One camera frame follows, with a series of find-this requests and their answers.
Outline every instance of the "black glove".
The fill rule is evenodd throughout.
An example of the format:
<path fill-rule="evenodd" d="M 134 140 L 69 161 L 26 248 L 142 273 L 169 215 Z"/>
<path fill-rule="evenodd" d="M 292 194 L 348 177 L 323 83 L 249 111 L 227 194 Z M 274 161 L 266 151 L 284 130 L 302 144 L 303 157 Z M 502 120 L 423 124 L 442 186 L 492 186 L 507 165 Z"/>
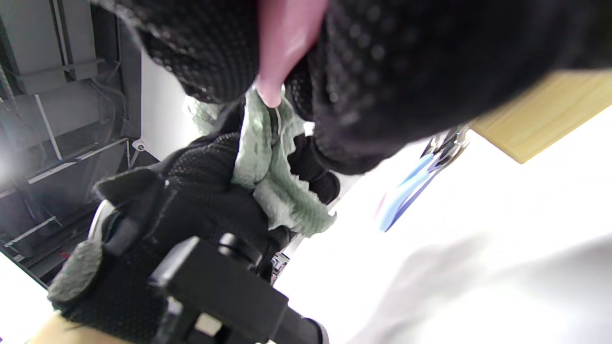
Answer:
<path fill-rule="evenodd" d="M 233 233 L 268 263 L 293 233 L 286 227 L 269 231 L 252 191 L 230 183 L 238 146 L 238 133 L 206 136 L 149 168 L 99 183 L 97 190 L 117 210 L 106 219 L 103 242 L 81 243 L 56 277 L 49 289 L 54 307 L 70 321 L 150 343 L 166 300 L 147 281 L 174 245 L 191 236 L 216 243 Z M 295 153 L 299 161 L 308 160 L 305 147 L 300 144 Z M 327 171 L 294 165 L 292 170 L 308 171 L 301 178 L 318 179 L 312 186 L 326 200 L 338 195 L 339 183 Z"/>

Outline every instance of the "white surface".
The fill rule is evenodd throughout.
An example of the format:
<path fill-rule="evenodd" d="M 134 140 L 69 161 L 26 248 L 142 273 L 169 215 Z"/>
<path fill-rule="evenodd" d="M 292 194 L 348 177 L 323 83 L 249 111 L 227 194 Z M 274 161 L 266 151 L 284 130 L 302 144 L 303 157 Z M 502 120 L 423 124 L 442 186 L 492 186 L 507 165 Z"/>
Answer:
<path fill-rule="evenodd" d="M 606 154 L 610 128 L 612 110 L 607 109 L 524 165 L 473 135 L 462 156 L 436 177 L 394 227 L 377 233 L 370 225 L 373 210 L 384 191 L 415 165 L 424 144 L 407 147 L 348 192 L 338 204 L 336 224 L 304 239 L 275 287 L 289 297 L 295 310 L 322 323 L 332 343 L 346 343 L 368 319 L 376 319 L 375 308 L 395 276 L 401 271 L 409 279 L 414 273 L 402 266 L 417 249 L 490 233 L 493 243 L 479 263 L 494 272 L 610 233 L 612 182 Z M 406 292 L 395 297 L 399 301 L 410 296 Z M 524 319 L 554 313 L 527 303 L 517 306 Z M 473 313 L 463 316 L 468 318 L 464 323 L 482 320 Z M 548 319 L 548 327 L 563 327 L 562 319 Z M 449 322 L 445 323 L 434 332 L 448 331 Z M 483 338 L 491 339 L 484 336 L 482 343 L 491 342 Z M 538 335 L 530 338 L 533 341 L 518 342 L 551 342 L 538 342 L 542 338 Z M 439 339 L 404 342 L 445 342 Z M 464 339 L 446 338 L 446 342 L 480 343 Z"/>
<path fill-rule="evenodd" d="M 192 117 L 184 111 L 185 92 L 178 80 L 142 54 L 141 138 L 155 158 L 162 160 L 199 137 Z"/>
<path fill-rule="evenodd" d="M 0 338 L 24 344 L 53 313 L 47 291 L 0 253 Z"/>

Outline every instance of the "finger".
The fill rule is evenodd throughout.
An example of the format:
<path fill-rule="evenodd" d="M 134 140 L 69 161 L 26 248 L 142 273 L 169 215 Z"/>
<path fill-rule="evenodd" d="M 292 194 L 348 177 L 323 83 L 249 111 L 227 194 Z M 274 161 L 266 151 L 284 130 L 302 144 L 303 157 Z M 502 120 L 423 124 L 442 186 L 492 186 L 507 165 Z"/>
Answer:
<path fill-rule="evenodd" d="M 308 189 L 316 193 L 322 203 L 330 204 L 340 194 L 340 181 L 317 161 L 312 150 L 312 136 L 299 135 L 293 141 L 296 150 L 287 158 L 291 173 L 309 182 Z"/>

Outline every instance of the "black textured fabric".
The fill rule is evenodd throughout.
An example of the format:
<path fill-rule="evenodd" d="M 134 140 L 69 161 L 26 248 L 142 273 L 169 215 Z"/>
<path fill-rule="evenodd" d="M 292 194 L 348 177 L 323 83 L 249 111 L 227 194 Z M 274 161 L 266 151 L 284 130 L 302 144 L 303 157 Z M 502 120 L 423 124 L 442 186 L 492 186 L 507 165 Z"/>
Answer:
<path fill-rule="evenodd" d="M 82 255 L 72 256 L 58 274 L 54 283 L 63 285 L 54 284 L 51 290 L 80 295 L 65 301 L 53 296 L 58 293 L 50 294 L 54 307 L 70 321 L 145 344 L 153 339 L 166 307 L 164 297 L 148 285 L 148 278 L 181 241 L 199 236 L 216 244 L 223 234 L 233 233 L 261 252 L 263 264 L 256 273 L 261 276 L 268 271 L 272 256 L 295 233 L 284 226 L 269 231 L 268 219 L 252 190 L 231 183 L 239 140 L 239 133 L 204 136 L 158 164 L 98 183 L 98 192 L 121 216 L 107 223 L 113 227 L 105 228 L 101 268 L 88 279 L 86 291 L 75 289 L 77 276 L 64 275 L 86 267 L 88 262 L 79 258 Z M 292 171 L 304 173 L 300 178 L 312 181 L 313 191 L 329 204 L 340 191 L 337 179 L 320 166 L 316 174 L 309 173 L 314 161 L 306 158 L 308 139 L 300 136 L 296 141 L 300 143 L 294 158 L 300 159 L 293 159 L 293 164 L 302 164 L 292 165 Z"/>
<path fill-rule="evenodd" d="M 69 321 L 130 343 L 150 344 L 166 300 L 147 281 L 163 257 L 143 242 L 121 257 L 106 253 L 88 294 L 76 302 L 54 302 L 53 306 Z"/>
<path fill-rule="evenodd" d="M 95 0 L 204 102 L 258 72 L 255 0 Z M 469 121 L 555 68 L 608 67 L 607 0 L 330 0 L 319 42 L 290 73 L 313 152 L 363 173 L 410 141 Z"/>

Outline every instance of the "cable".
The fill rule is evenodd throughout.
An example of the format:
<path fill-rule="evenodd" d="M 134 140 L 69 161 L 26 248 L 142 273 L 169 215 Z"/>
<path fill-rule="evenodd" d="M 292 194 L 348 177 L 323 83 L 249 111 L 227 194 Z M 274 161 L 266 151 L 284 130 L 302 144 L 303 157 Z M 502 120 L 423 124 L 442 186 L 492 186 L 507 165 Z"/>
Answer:
<path fill-rule="evenodd" d="M 114 101 L 112 99 L 110 99 L 110 97 L 108 97 L 104 92 L 102 92 L 98 86 L 95 85 L 95 83 L 91 80 L 88 80 L 87 85 L 100 97 L 102 97 L 104 100 L 106 100 L 107 102 L 110 103 L 111 105 L 111 117 L 114 118 L 115 117 L 115 113 L 117 111 L 117 108 L 114 105 Z"/>
<path fill-rule="evenodd" d="M 42 139 L 40 135 L 36 132 L 36 130 L 34 130 L 34 128 L 32 128 L 21 116 L 19 112 L 19 106 L 17 105 L 17 100 L 15 99 L 15 94 L 13 93 L 13 89 L 10 87 L 9 79 L 6 77 L 6 73 L 4 73 L 4 66 L 2 66 L 2 63 L 0 63 L 0 81 L 2 81 L 2 87 L 4 87 L 6 93 L 9 95 L 10 101 L 13 103 L 13 108 L 15 109 L 15 115 L 17 116 L 17 119 L 24 127 L 26 127 L 26 129 L 30 131 L 30 133 L 36 140 L 36 143 L 38 144 L 38 147 L 40 149 L 40 167 L 43 168 L 45 166 L 45 162 L 47 161 L 47 152 L 45 151 L 45 148 L 42 145 Z M 7 107 L 4 102 L 2 102 L 2 104 L 4 105 L 4 108 L 6 108 L 6 110 L 10 112 L 9 107 Z"/>
<path fill-rule="evenodd" d="M 117 31 L 117 55 L 119 56 L 119 58 L 117 59 L 117 61 L 114 62 L 117 65 L 106 79 L 107 83 L 113 79 L 115 73 L 117 73 L 119 67 L 121 66 L 121 62 L 123 62 L 123 56 L 121 55 L 121 20 L 118 17 L 115 17 L 115 24 Z"/>
<path fill-rule="evenodd" d="M 106 85 L 101 84 L 95 78 L 91 78 L 91 81 L 98 88 L 103 89 L 106 92 L 110 92 L 112 94 L 118 95 L 119 98 L 121 98 L 121 106 L 123 107 L 123 119 L 124 120 L 128 120 L 129 117 L 127 116 L 127 99 L 125 98 L 125 94 L 123 94 L 123 92 L 121 92 L 121 91 L 119 91 L 117 89 L 114 89 L 114 88 L 111 88 L 111 87 L 108 87 Z"/>

